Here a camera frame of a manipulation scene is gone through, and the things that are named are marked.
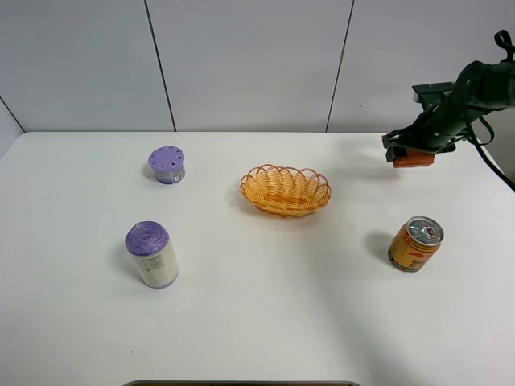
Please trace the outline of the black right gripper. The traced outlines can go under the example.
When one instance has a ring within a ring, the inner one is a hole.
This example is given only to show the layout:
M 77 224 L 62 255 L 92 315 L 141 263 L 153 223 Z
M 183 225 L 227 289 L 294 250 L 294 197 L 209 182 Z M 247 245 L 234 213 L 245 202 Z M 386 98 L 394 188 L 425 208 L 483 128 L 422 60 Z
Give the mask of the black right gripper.
M 460 141 L 459 133 L 465 128 L 464 94 L 414 95 L 424 108 L 415 122 L 403 129 L 393 130 L 381 137 L 386 149 L 387 162 L 399 162 L 407 157 L 412 147 L 425 153 L 450 153 Z

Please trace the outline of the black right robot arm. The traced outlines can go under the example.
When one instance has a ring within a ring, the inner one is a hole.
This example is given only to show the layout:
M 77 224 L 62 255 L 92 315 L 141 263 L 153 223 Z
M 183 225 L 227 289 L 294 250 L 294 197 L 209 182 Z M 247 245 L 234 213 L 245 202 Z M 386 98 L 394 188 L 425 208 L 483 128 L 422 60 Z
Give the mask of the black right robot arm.
M 496 111 L 514 107 L 514 63 L 467 65 L 454 82 L 412 87 L 422 113 L 404 129 L 382 137 L 386 160 L 396 167 L 421 166 L 426 155 L 450 153 L 467 140 L 468 127 Z

